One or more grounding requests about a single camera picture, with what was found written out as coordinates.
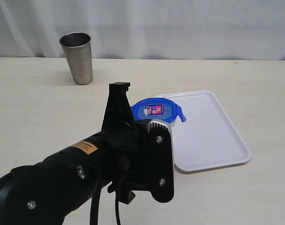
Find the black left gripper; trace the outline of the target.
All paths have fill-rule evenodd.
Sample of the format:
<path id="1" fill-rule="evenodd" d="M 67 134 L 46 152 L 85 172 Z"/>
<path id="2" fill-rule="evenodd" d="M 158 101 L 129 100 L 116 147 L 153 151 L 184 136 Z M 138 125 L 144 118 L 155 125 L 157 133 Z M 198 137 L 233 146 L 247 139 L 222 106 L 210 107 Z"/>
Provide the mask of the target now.
<path id="1" fill-rule="evenodd" d="M 135 120 L 126 95 L 129 86 L 109 84 L 101 133 L 117 161 L 117 174 L 108 192 L 125 204 L 134 199 L 134 191 L 148 191 L 167 203 L 175 192 L 171 134 L 163 126 L 150 128 L 150 119 Z"/>

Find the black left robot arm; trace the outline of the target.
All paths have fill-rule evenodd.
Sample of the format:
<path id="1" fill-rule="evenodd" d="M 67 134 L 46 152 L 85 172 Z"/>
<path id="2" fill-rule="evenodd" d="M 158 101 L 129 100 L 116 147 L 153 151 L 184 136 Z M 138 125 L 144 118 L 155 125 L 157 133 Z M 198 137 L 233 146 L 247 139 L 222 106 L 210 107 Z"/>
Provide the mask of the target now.
<path id="1" fill-rule="evenodd" d="M 161 203 L 173 198 L 171 132 L 164 121 L 134 119 L 129 86 L 109 85 L 100 132 L 0 178 L 0 225 L 61 225 L 88 200 L 96 225 L 104 187 L 116 194 L 116 205 L 129 204 L 135 191 Z"/>

